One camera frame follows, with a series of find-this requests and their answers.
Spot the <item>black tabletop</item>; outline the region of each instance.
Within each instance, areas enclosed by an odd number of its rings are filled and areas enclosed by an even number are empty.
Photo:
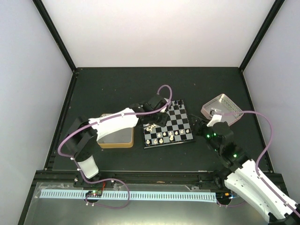
[[[78,116],[100,117],[119,112],[133,103],[149,100],[158,88],[168,84],[173,99],[184,99],[189,114],[201,115],[202,106],[219,94],[226,94],[242,110],[252,110],[247,89],[237,67],[128,67],[80,69],[60,142]],[[168,89],[161,95],[169,96]],[[260,130],[253,115],[246,114],[231,126],[236,143],[253,159],[263,150]],[[144,149],[143,129],[135,127],[134,145],[128,149],[104,149],[97,143],[95,161],[101,171],[214,171],[221,169],[215,152],[205,140]],[[269,169],[266,159],[260,163]],[[57,155],[53,170],[75,170],[74,163]]]

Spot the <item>white panel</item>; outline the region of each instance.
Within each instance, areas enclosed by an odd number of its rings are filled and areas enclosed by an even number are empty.
[[[269,151],[275,171],[282,173],[289,194],[300,203],[300,1],[285,1],[245,70],[258,112],[274,126]],[[260,120],[266,140],[269,125]]]
[[[43,169],[71,70],[32,1],[0,6],[0,224],[17,224]]]
[[[78,67],[236,67],[274,0],[43,0]]]

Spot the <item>black metal frame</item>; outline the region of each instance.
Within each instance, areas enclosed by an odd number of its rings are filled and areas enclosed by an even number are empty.
[[[239,67],[240,75],[243,77],[243,81],[246,87],[247,96],[249,98],[249,101],[251,103],[251,108],[254,109],[251,97],[249,94],[249,91],[247,89],[247,85],[244,79],[243,71],[245,70],[247,64],[251,60],[254,52],[256,51],[259,43],[261,42],[262,38],[264,37],[265,33],[267,32],[268,28],[270,27],[272,21],[274,20],[276,14],[280,10],[282,4],[285,0],[275,0],[272,8],[270,9],[265,21],[263,22],[260,30],[258,31],[250,49],[248,50],[242,64]],[[36,5],[38,11],[40,12],[45,24],[47,25],[49,31],[51,32],[55,42],[57,43],[59,49],[61,50],[63,56],[65,57],[68,65],[70,66],[70,69],[73,72],[70,85],[67,91],[67,95],[63,104],[63,108],[61,110],[61,114],[59,117],[59,121],[57,124],[57,127],[55,129],[55,133],[53,136],[53,140],[50,146],[50,150],[46,159],[45,164],[45,170],[43,171],[37,171],[36,175],[33,179],[32,185],[29,190],[29,194],[27,196],[23,211],[20,216],[19,225],[24,224],[26,215],[30,206],[30,202],[34,193],[34,190],[36,188],[36,184],[38,182],[65,182],[65,183],[74,183],[74,187],[78,188],[96,188],[97,185],[89,185],[85,183],[79,173],[77,171],[72,172],[66,172],[66,171],[52,171],[52,166],[54,163],[55,158],[55,149],[58,146],[58,142],[60,139],[60,134],[62,130],[62,126],[65,121],[65,117],[68,111],[69,103],[74,91],[74,87],[76,84],[77,76],[78,76],[78,69],[76,68],[70,54],[67,51],[67,48],[65,47],[62,39],[60,38],[60,35],[58,31],[56,30],[54,23],[52,22],[45,6],[42,3],[42,0],[33,0],[34,4]],[[261,133],[260,128],[258,129],[260,131],[260,136],[263,140],[263,135]],[[266,154],[267,161],[269,163],[269,167],[271,170],[272,164],[270,163],[270,157],[268,154]],[[272,171],[266,172],[266,176],[277,186],[280,187],[280,189],[288,195],[287,189],[285,187],[284,180],[282,178],[281,174],[273,173]],[[195,185],[198,184],[200,189],[209,189],[216,192],[224,192],[227,191],[226,189],[219,190],[217,189],[213,183],[211,182],[213,179],[213,174],[211,172],[101,172],[99,176],[102,178],[117,178],[120,180],[125,181],[128,184],[185,184],[185,185]]]

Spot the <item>white wall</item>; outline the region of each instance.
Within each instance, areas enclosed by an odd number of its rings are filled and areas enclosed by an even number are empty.
[[[290,196],[300,203],[300,1],[285,1],[250,64],[246,81],[257,111],[270,117],[274,141],[269,151]],[[265,139],[269,126],[261,120]]]
[[[274,0],[43,0],[78,67],[238,67]]]
[[[0,224],[14,225],[72,73],[31,0],[2,0],[0,21]]]

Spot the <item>chessboard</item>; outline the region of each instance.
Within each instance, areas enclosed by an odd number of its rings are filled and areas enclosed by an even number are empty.
[[[183,100],[172,101],[167,113],[169,118],[165,127],[156,124],[143,126],[145,148],[193,141],[194,137]]]

